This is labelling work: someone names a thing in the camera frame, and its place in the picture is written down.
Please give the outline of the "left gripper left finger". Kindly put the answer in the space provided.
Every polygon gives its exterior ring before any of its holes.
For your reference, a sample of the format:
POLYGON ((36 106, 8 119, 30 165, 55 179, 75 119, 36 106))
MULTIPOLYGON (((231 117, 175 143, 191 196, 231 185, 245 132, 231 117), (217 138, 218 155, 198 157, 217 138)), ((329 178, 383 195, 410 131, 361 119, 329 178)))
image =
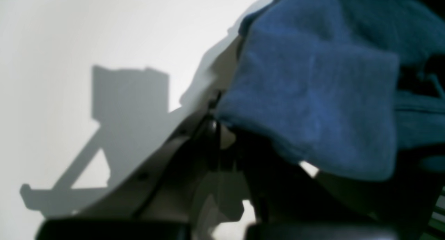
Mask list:
POLYGON ((146 161, 105 198, 78 214, 48 219, 37 240, 192 240, 196 190, 218 168, 222 91, 185 118, 146 161))

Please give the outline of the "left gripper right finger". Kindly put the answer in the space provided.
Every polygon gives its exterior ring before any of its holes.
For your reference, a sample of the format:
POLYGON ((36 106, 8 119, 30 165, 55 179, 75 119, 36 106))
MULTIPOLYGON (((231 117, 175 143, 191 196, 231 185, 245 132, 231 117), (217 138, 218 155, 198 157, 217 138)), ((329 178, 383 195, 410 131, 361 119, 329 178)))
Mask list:
POLYGON ((435 174, 422 166, 435 145, 403 149, 385 182, 353 181, 286 163, 270 140, 235 130, 257 223, 246 240, 418 240, 435 207, 435 174))

